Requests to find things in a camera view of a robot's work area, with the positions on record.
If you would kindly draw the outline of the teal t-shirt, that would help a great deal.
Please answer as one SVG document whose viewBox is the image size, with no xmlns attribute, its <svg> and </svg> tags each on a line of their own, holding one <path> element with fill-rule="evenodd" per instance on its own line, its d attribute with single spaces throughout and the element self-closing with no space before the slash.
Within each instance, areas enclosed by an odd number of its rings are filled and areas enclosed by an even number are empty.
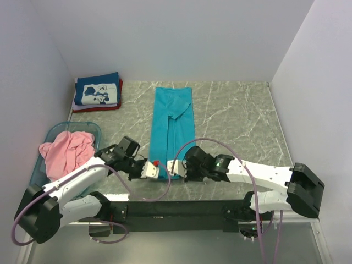
<svg viewBox="0 0 352 264">
<path fill-rule="evenodd" d="M 173 89 L 157 87 L 153 106 L 149 160 L 164 165 L 177 157 L 182 160 L 190 143 L 180 153 L 179 149 L 195 138 L 192 88 Z"/>
</svg>

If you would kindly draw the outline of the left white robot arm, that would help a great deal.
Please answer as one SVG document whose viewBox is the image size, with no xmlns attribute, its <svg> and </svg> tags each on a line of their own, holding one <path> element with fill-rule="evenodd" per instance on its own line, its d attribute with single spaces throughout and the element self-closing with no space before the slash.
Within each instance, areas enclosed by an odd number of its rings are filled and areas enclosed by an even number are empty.
<svg viewBox="0 0 352 264">
<path fill-rule="evenodd" d="M 25 230 L 32 241 L 42 244 L 61 227 L 76 220 L 86 217 L 94 217 L 97 221 L 107 219 L 111 202 L 104 195 L 94 192 L 82 199 L 77 196 L 113 172 L 123 171 L 129 179 L 141 178 L 147 160 L 135 160 L 139 148 L 137 141 L 125 136 L 120 143 L 98 150 L 81 167 L 61 179 L 43 186 L 29 185 L 14 217 L 13 243 L 25 245 L 16 240 L 17 227 Z"/>
</svg>

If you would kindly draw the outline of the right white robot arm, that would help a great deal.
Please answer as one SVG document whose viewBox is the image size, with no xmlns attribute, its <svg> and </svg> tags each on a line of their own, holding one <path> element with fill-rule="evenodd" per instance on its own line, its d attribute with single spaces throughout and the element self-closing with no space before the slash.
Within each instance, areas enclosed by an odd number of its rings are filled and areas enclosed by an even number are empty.
<svg viewBox="0 0 352 264">
<path fill-rule="evenodd" d="M 187 180 L 209 178 L 217 182 L 254 183 L 266 188 L 265 192 L 252 194 L 250 201 L 241 206 L 242 215 L 247 219 L 280 210 L 294 211 L 306 218 L 319 217 L 325 184 L 303 163 L 275 167 L 240 161 L 225 154 L 213 157 L 198 146 L 186 152 L 185 160 Z"/>
</svg>

